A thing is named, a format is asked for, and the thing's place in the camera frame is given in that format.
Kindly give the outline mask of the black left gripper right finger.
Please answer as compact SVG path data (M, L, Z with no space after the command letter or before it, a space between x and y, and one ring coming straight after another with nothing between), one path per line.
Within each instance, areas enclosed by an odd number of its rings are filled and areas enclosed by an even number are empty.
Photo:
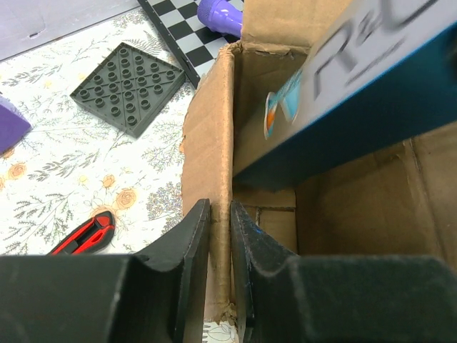
M241 342L454 342L456 275L431 256L302 257L231 203Z

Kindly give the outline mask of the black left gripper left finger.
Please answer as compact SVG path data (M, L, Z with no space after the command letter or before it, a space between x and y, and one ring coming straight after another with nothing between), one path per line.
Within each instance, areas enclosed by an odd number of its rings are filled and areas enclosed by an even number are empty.
M1 258L3 342L200 342L210 202L135 254Z

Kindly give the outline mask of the red black utility knife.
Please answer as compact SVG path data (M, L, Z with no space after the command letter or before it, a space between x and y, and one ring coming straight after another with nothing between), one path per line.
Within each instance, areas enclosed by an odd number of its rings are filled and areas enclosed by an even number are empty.
M110 244L115 228L115 218L110 211L96 214L70 232L49 255L98 252Z

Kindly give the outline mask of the brown cardboard express box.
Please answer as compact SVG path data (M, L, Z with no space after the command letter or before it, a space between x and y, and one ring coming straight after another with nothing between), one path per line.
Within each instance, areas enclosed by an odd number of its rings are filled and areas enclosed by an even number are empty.
M306 62L353 1L246 1L186 114L183 210L211 202L204 316L236 313L229 233L238 199L288 248L316 254L431 254L456 265L456 120L270 191L236 183L236 136Z

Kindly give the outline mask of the blue green product box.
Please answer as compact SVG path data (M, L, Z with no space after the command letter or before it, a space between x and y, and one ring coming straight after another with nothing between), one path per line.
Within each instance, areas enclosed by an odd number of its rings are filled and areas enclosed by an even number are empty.
M236 136L233 179L270 191L456 120L456 3L353 1Z

